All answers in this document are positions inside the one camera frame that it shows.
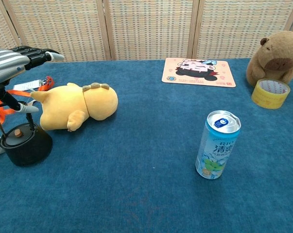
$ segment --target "mouse pad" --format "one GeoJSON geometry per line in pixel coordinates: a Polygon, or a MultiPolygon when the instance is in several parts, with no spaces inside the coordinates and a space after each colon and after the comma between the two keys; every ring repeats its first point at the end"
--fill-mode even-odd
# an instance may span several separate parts
{"type": "Polygon", "coordinates": [[[162,81],[236,87],[228,62],[216,60],[166,58],[162,81]]]}

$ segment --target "yellow tape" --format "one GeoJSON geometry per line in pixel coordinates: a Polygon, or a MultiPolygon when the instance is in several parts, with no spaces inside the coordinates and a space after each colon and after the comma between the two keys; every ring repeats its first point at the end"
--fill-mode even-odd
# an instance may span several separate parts
{"type": "Polygon", "coordinates": [[[278,80],[258,80],[251,99],[258,106],[268,109],[280,108],[290,92],[290,87],[278,80]]]}

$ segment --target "white tag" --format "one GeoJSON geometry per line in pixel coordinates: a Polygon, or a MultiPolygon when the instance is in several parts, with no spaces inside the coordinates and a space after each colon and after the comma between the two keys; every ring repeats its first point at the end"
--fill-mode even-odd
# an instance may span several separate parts
{"type": "Polygon", "coordinates": [[[17,91],[27,91],[30,89],[39,88],[41,86],[41,80],[35,80],[27,83],[20,83],[17,85],[14,85],[14,90],[17,91]]]}

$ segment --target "blue and white can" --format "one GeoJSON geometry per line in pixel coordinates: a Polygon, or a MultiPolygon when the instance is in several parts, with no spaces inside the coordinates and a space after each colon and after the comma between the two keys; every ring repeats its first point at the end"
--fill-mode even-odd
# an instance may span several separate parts
{"type": "Polygon", "coordinates": [[[238,117],[228,111],[214,111],[205,122],[196,159],[196,170],[204,178],[219,178],[240,133],[238,117]]]}

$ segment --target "brown plush toy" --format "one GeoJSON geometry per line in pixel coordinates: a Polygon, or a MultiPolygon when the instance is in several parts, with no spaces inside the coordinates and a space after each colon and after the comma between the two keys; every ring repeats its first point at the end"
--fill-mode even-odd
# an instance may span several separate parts
{"type": "Polygon", "coordinates": [[[277,32],[261,39],[260,43],[261,47],[249,62],[247,81],[252,86],[260,79],[288,84],[293,79],[293,32],[277,32]]]}

